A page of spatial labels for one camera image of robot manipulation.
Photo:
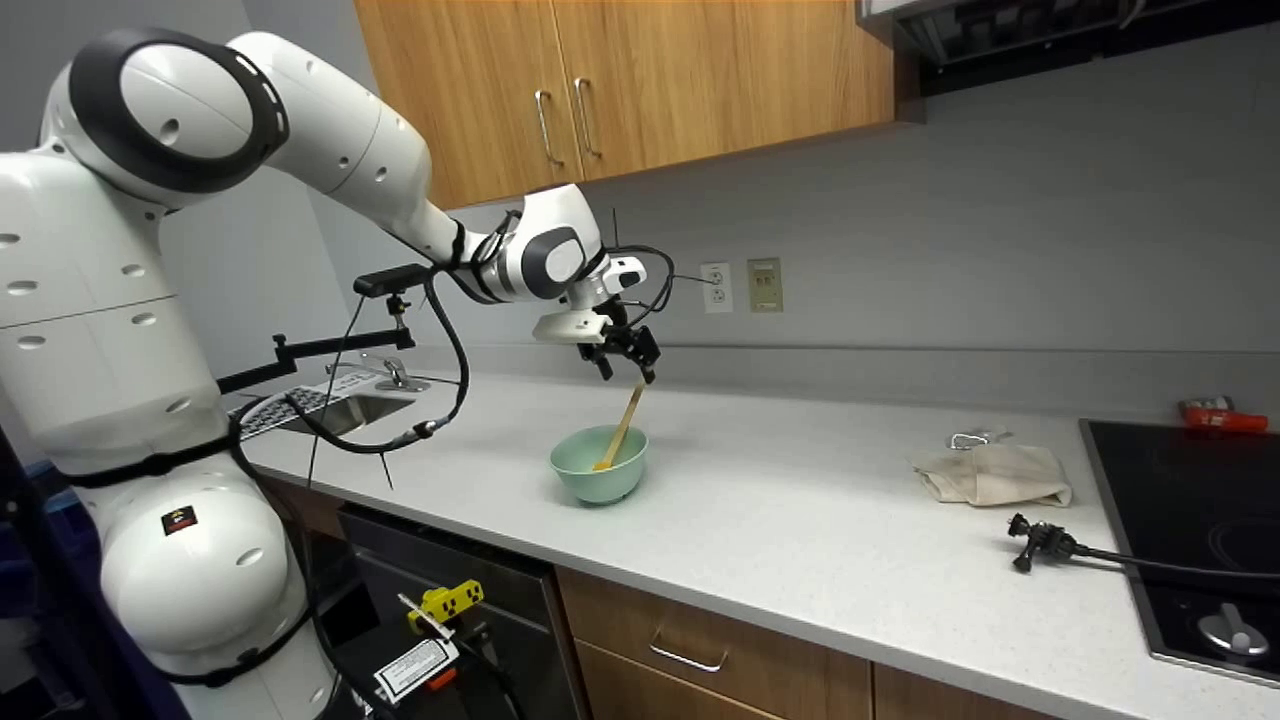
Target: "cabinet handle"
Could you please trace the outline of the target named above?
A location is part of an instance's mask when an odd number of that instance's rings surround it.
[[[586,76],[572,79],[572,121],[575,121],[579,149],[592,162],[603,162],[603,152],[597,143],[597,83]]]
[[[552,121],[547,121],[552,103],[555,103],[552,92],[545,92],[545,89],[533,92],[533,117],[537,117],[537,138],[545,142],[545,158],[547,158],[547,166],[562,170],[562,158],[555,158],[555,149],[552,149]]]
[[[660,658],[660,661],[694,669],[694,671],[703,671],[703,676],[718,676],[718,671],[723,671],[723,661],[727,661],[727,647],[718,647],[717,661],[692,661],[692,658],[681,658],[681,653],[662,647],[662,625],[651,629],[646,653]]]

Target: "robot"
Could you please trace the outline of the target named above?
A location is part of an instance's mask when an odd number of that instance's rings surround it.
[[[312,52],[130,28],[56,76],[38,149],[0,158],[0,393],[16,434],[96,522],[101,588],[125,634],[204,718],[323,718],[341,676],[298,564],[228,462],[217,376],[163,285],[154,225],[279,170],[445,264],[478,303],[559,299],[539,340],[651,380],[655,346],[618,314],[645,281],[609,257],[575,187],[471,232],[428,203],[425,138]]]

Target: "countertop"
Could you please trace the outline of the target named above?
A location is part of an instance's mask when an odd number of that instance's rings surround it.
[[[348,439],[440,418],[452,384]],[[1118,572],[1010,572],[1007,510],[935,505],[911,472],[958,428],[1052,448],[1077,505],[1023,510],[1081,543],[1117,549],[1072,418],[849,405],[651,389],[634,413],[646,476],[613,510],[572,505],[547,451],[617,424],[623,384],[484,376],[452,428],[386,456],[297,434],[246,456],[315,493],[384,510],[559,568],[684,599],[1047,718],[1280,718],[1262,687],[1150,661]]]

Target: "electrical outlet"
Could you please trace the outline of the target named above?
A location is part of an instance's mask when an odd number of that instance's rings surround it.
[[[750,290],[750,314],[785,314],[785,259],[750,257],[748,290]]]
[[[694,275],[703,281],[703,314],[708,317],[731,314],[731,268],[727,264],[700,264]]]

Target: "range hood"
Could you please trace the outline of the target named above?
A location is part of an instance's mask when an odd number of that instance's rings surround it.
[[[1280,22],[1275,0],[859,0],[918,62],[925,92]]]

